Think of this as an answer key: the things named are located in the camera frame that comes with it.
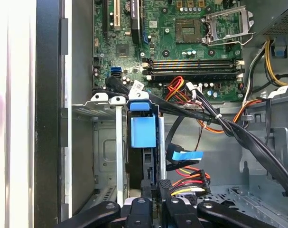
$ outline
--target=white label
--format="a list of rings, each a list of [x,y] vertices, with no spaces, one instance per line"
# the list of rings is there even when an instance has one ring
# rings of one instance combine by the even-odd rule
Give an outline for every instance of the white label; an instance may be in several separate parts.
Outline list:
[[[195,87],[195,89],[197,89],[198,91],[200,91],[201,93],[203,93],[202,87],[197,86],[197,87]]]
[[[268,98],[274,98],[276,95],[286,93],[288,89],[288,85],[280,87],[277,91],[273,91],[269,94]]]
[[[145,85],[143,83],[139,82],[138,80],[135,80],[129,94],[142,91],[144,86]]]
[[[149,28],[156,29],[158,27],[158,22],[157,21],[149,21]]]

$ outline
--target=black wire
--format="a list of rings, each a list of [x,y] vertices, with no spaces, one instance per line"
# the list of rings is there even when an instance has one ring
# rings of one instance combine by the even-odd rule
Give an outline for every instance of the black wire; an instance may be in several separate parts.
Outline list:
[[[214,117],[218,116],[216,110],[198,90],[197,99],[202,102],[205,109]],[[254,134],[248,132],[238,124],[218,116],[218,121],[228,136],[236,138],[237,142],[251,151],[258,162],[282,185],[288,194],[288,171],[273,155],[272,151]]]

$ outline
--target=capacitor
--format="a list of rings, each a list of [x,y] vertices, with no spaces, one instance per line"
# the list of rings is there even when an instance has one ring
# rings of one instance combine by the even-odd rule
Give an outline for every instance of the capacitor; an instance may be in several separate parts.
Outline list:
[[[110,20],[114,20],[114,14],[112,12],[109,13]]]

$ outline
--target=blue tab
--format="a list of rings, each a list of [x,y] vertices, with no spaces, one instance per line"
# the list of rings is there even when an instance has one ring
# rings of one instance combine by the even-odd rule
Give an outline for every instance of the blue tab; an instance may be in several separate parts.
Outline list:
[[[131,146],[132,148],[157,146],[155,116],[131,118]]]
[[[175,161],[181,160],[201,160],[204,152],[202,151],[189,151],[189,152],[173,152],[172,159]]]
[[[149,111],[150,104],[148,102],[132,102],[130,104],[130,111]]]

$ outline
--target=cable tie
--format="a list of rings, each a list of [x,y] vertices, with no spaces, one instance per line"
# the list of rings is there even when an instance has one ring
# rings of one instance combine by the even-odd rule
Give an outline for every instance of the cable tie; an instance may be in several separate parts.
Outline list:
[[[219,117],[222,117],[222,114],[218,114],[218,115],[216,115],[216,117],[215,117],[215,119],[217,120]]]

